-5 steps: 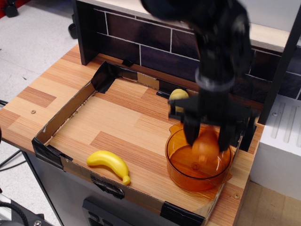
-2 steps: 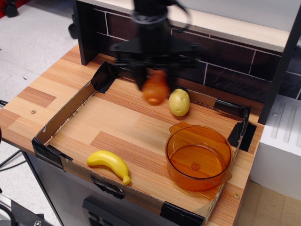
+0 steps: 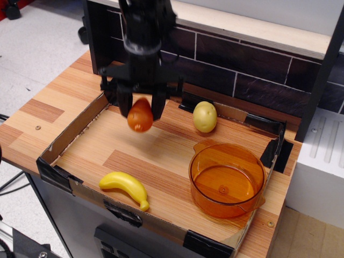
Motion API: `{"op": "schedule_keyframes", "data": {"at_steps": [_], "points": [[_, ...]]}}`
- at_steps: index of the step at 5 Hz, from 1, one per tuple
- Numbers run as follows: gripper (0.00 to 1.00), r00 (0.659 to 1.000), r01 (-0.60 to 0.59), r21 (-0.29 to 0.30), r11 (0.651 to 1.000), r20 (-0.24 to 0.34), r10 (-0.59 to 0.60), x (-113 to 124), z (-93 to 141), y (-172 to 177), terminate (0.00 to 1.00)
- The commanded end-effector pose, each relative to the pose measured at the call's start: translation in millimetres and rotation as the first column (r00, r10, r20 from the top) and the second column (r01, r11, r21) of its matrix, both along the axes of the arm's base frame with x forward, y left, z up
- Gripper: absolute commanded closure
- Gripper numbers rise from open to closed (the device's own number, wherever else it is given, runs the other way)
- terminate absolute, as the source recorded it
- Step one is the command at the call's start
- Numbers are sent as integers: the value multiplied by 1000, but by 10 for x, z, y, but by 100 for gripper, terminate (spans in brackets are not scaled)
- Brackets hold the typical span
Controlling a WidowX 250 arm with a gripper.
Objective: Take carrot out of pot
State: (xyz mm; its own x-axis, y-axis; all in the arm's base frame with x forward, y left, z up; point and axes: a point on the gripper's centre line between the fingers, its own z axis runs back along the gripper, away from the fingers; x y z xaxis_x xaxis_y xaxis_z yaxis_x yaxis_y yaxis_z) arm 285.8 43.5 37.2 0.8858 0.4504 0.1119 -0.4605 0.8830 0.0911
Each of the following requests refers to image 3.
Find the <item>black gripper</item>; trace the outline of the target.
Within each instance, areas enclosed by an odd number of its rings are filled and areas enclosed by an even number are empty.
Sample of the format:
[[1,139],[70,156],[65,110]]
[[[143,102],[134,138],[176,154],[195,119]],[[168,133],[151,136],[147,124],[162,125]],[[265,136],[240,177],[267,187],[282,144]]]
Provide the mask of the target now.
[[101,90],[117,100],[121,115],[127,118],[133,104],[134,94],[152,96],[153,120],[162,116],[166,99],[180,97],[183,92],[183,76],[160,64],[160,56],[130,54],[125,64],[110,64],[99,69]]

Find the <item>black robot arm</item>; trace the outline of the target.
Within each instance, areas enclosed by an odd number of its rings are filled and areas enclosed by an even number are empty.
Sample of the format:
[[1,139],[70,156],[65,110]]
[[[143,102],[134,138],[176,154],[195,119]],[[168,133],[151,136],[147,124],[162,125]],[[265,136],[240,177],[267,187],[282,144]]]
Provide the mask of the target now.
[[134,93],[151,95],[151,112],[158,120],[166,99],[183,91],[183,76],[161,64],[162,42],[175,27],[176,15],[170,1],[119,1],[119,5],[126,25],[123,41],[128,60],[99,70],[101,89],[112,93],[111,100],[124,117],[132,108]]

